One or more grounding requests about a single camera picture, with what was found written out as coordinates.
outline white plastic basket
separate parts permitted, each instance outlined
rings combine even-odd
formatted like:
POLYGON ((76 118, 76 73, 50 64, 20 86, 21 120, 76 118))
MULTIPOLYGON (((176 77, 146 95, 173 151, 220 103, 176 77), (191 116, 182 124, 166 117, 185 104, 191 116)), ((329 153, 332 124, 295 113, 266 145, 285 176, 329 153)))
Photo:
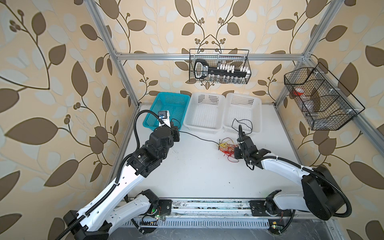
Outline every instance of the white plastic basket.
POLYGON ((262 101, 260 98, 238 94, 238 93, 228 93, 225 101, 225 110, 223 115, 223 128, 227 132, 237 132, 232 126, 238 130, 240 121, 243 128, 243 132, 246 134, 251 131, 260 132, 262 130, 262 101))
POLYGON ((193 131, 217 133, 222 129, 225 97, 215 93, 192 93, 183 125, 193 131))

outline black wire mesh basket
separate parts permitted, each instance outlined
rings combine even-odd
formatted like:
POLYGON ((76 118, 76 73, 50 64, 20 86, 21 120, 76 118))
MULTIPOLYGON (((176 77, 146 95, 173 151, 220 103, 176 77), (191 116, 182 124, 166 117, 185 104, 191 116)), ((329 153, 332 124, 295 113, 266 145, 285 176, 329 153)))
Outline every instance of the black wire mesh basket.
POLYGON ((247 84, 251 77, 249 50, 189 50, 189 79, 210 83, 247 84))
POLYGON ((300 68, 285 74, 284 84, 311 130, 339 130, 365 109, 348 88, 321 63, 315 68, 300 68), (326 73, 335 78, 337 86, 334 87, 324 77, 326 73))

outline gray floor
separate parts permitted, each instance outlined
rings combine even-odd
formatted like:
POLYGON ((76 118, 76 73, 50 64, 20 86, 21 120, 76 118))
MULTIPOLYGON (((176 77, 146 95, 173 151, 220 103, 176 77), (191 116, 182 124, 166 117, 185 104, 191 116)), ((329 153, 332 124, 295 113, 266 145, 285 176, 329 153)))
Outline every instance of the gray floor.
POLYGON ((135 228, 118 228, 108 240, 331 240, 324 222, 294 221, 282 236, 274 236, 266 229, 224 228, 159 228, 141 235, 135 228))

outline teal plastic basket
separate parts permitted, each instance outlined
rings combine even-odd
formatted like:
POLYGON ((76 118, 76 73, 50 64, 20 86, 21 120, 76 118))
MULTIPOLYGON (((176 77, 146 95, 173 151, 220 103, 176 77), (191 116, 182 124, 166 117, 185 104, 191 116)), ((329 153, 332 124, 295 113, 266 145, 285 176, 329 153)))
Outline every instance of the teal plastic basket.
MULTIPOLYGON (((168 111, 170 118, 173 120, 175 126, 181 129, 184 121, 185 112, 189 104, 190 97, 180 93, 159 93, 151 106, 151 111, 156 114, 158 111, 168 111)), ((159 126, 158 120, 152 115, 147 113, 144 119, 143 126, 150 128, 152 131, 159 126)))

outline floral wallpaper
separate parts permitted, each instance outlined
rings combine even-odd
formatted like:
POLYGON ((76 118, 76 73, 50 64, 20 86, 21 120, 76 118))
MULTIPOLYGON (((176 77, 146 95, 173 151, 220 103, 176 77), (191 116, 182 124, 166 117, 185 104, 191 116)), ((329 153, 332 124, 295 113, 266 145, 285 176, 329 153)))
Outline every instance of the floral wallpaper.
POLYGON ((103 189, 133 106, 85 5, 0 16, 0 239, 51 240, 103 189))
POLYGON ((284 87, 283 75, 293 70, 292 61, 250 61, 248 84, 222 84, 189 79, 189 65, 181 61, 127 60, 123 62, 140 102, 152 103, 159 92, 191 95, 193 92, 242 93, 272 103, 284 87))
POLYGON ((96 0, 122 53, 302 53, 330 0, 96 0))
MULTIPOLYGON (((383 1, 345 0, 312 55, 340 79, 345 88, 335 84, 342 91, 363 103, 361 114, 382 134, 383 23, 383 1)), ((352 215, 339 219, 346 237, 384 239, 384 157, 352 121, 338 131, 311 131, 292 98, 287 96, 279 111, 303 164, 325 165, 352 203, 352 215)))

